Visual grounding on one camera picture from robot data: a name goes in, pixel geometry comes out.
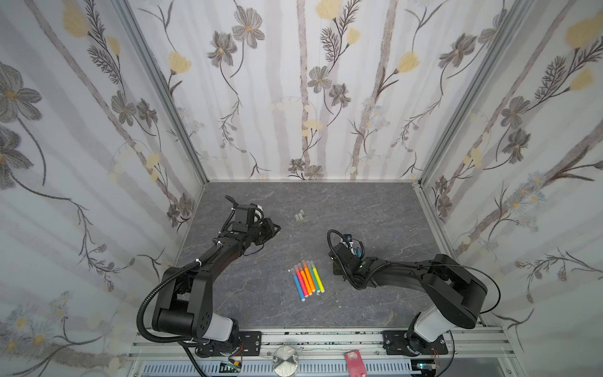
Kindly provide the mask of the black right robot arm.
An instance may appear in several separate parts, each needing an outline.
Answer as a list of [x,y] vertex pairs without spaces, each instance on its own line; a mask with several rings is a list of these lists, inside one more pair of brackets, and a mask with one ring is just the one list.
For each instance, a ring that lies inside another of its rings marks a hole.
[[476,327],[488,289],[446,254],[422,262],[391,262],[363,259],[346,242],[329,248],[334,274],[343,276],[358,291],[392,286],[427,294],[433,306],[417,314],[404,335],[412,354],[435,343],[452,328]]

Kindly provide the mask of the dark orange marker pen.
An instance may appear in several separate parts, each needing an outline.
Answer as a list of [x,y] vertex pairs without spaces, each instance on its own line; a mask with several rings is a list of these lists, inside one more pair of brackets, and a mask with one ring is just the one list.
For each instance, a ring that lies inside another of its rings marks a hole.
[[300,272],[301,277],[303,279],[304,286],[306,288],[306,292],[307,292],[306,295],[310,296],[310,295],[313,294],[312,287],[311,287],[311,285],[309,283],[308,277],[306,276],[306,271],[304,270],[304,268],[303,268],[303,266],[302,266],[301,263],[298,263],[298,269],[299,269],[299,272]]

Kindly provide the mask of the pink rectangular tag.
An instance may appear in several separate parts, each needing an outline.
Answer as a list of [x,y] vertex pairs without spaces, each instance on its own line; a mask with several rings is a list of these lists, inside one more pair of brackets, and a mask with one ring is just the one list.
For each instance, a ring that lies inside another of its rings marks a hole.
[[367,377],[367,369],[364,365],[359,350],[352,350],[345,353],[345,362],[350,377]]

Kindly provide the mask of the round silver metal knob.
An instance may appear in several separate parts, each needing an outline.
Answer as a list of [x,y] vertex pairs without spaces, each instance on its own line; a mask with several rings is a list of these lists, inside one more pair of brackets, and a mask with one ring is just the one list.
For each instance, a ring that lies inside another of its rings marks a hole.
[[297,350],[289,345],[282,345],[273,354],[273,372],[279,377],[296,376],[299,368]]

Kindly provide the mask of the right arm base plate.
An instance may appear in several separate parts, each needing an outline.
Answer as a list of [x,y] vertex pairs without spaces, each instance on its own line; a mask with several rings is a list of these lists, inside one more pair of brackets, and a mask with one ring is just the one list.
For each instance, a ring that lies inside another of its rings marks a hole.
[[415,358],[422,355],[448,355],[448,347],[444,341],[444,336],[439,336],[434,342],[427,342],[419,336],[406,336],[405,330],[383,331],[383,349],[389,356],[406,356]]

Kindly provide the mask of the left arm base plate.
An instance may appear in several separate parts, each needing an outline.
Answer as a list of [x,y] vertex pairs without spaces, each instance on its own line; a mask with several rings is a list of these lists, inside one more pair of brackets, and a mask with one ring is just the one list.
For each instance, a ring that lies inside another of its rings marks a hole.
[[195,354],[200,358],[257,357],[261,347],[262,333],[260,331],[239,331],[233,334],[228,341],[210,340],[200,347],[196,347]]

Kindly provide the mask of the lime green marker pen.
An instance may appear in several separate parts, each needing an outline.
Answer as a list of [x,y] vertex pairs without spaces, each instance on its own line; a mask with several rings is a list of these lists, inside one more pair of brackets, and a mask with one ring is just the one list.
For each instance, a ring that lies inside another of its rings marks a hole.
[[317,292],[325,293],[322,280],[320,279],[320,275],[317,271],[317,267],[315,266],[314,261],[309,261],[308,265],[309,265],[310,272],[312,273],[312,278],[313,278],[314,284],[317,288]]

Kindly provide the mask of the light blue marker pen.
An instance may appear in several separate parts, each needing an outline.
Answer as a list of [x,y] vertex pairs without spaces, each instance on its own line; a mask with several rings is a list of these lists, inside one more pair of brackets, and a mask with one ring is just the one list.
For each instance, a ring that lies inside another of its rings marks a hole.
[[291,274],[293,276],[293,279],[295,282],[295,287],[298,292],[298,296],[299,296],[300,300],[302,302],[306,301],[306,295],[305,295],[304,291],[302,290],[302,286],[301,286],[300,280],[298,278],[298,274],[295,272],[294,269],[291,270]]

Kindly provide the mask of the aluminium mounting rail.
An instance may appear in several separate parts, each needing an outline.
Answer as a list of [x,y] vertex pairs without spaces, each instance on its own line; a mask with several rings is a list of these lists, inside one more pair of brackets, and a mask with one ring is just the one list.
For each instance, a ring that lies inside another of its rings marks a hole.
[[394,349],[402,328],[260,328],[245,336],[241,376],[274,376],[275,356],[289,346],[298,355],[296,376],[347,376],[345,355],[358,351],[370,376],[523,376],[501,328],[455,328],[435,347],[410,358]]

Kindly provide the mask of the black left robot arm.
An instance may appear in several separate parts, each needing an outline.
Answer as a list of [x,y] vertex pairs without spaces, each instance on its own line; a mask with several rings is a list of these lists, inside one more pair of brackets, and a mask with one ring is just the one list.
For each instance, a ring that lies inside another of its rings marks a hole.
[[194,262],[169,268],[151,299],[151,327],[165,333],[162,342],[210,340],[236,343],[236,321],[214,313],[213,286],[218,276],[252,245],[262,246],[280,226],[257,204],[233,204],[231,214],[212,246]]

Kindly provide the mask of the red marker pen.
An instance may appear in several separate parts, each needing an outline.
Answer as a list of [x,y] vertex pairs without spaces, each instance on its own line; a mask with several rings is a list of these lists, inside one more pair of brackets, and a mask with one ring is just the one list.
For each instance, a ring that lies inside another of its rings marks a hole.
[[306,299],[309,296],[309,294],[307,292],[305,281],[303,280],[301,271],[296,265],[294,266],[294,269],[295,269],[296,277],[298,279],[298,285],[300,287],[301,293],[303,294],[304,299]]

